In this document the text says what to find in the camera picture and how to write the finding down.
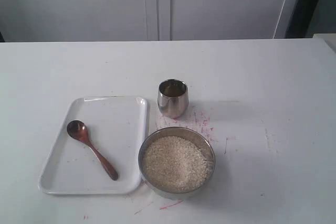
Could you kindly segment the brown wooden spoon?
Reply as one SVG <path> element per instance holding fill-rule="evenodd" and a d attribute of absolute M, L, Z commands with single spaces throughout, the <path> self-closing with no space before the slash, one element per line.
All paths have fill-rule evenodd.
<path fill-rule="evenodd" d="M 119 178 L 119 174 L 116 169 L 91 143 L 88 128 L 83 122 L 79 120 L 69 122 L 66 127 L 66 131 L 70 137 L 87 145 L 93 151 L 97 159 L 100 161 L 103 169 L 112 180 L 116 181 Z"/>

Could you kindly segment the steel cup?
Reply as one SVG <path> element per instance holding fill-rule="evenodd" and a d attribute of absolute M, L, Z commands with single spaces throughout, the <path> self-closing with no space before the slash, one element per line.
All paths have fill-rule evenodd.
<path fill-rule="evenodd" d="M 159 111 L 165 117 L 179 118 L 188 108 L 188 86 L 181 80 L 164 80 L 160 83 L 157 94 Z"/>

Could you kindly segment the stainless steel rice bowl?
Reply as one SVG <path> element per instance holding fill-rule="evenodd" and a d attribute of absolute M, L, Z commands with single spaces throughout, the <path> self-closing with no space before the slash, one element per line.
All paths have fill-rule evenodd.
<path fill-rule="evenodd" d="M 207 178 L 204 181 L 204 183 L 200 187 L 196 188 L 195 190 L 187 191 L 184 193 L 172 193 L 172 192 L 164 190 L 161 187 L 155 186 L 147 178 L 143 170 L 143 167 L 142 167 L 142 160 L 143 160 L 144 153 L 151 143 L 153 143 L 154 141 L 158 140 L 161 137 L 167 137 L 167 136 L 178 136 L 178 137 L 191 141 L 201 150 L 202 154 L 205 156 L 206 160 L 208 161 L 209 171 L 207 174 Z M 168 198 L 172 200 L 182 200 L 182 199 L 188 198 L 191 195 L 196 194 L 210 181 L 213 175 L 213 172 L 215 170 L 215 154 L 209 142 L 199 133 L 191 129 L 187 129 L 185 127 L 177 127 L 177 126 L 165 127 L 149 135 L 146 138 L 146 140 L 142 143 L 140 150 L 139 150 L 139 154 L 138 154 L 138 165 L 139 165 L 139 170 L 141 172 L 141 175 L 144 181 L 156 194 L 160 195 L 163 198 Z"/>

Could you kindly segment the uncooked white rice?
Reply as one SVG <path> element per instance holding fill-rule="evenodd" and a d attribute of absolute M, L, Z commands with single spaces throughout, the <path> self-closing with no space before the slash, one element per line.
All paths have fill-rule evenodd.
<path fill-rule="evenodd" d="M 155 186 L 172 193 L 200 187 L 207 178 L 208 161 L 191 141 L 178 136 L 161 137 L 149 145 L 142 167 Z"/>

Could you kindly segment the white rectangular plastic tray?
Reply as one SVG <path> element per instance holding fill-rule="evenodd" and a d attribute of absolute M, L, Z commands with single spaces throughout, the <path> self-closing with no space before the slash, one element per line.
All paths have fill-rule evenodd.
<path fill-rule="evenodd" d="M 38 187 L 54 195 L 124 195 L 141 182 L 139 149 L 148 131 L 148 102 L 142 97 L 79 98 L 71 104 L 40 175 Z M 88 127 L 93 146 L 119 174 L 112 180 L 93 151 L 66 131 L 73 120 Z"/>

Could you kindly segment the white cabinet doors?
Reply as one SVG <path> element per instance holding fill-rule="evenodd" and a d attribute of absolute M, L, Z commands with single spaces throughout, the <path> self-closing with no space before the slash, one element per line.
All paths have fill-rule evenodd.
<path fill-rule="evenodd" d="M 296 0 L 1 0 L 6 41 L 284 38 Z"/>

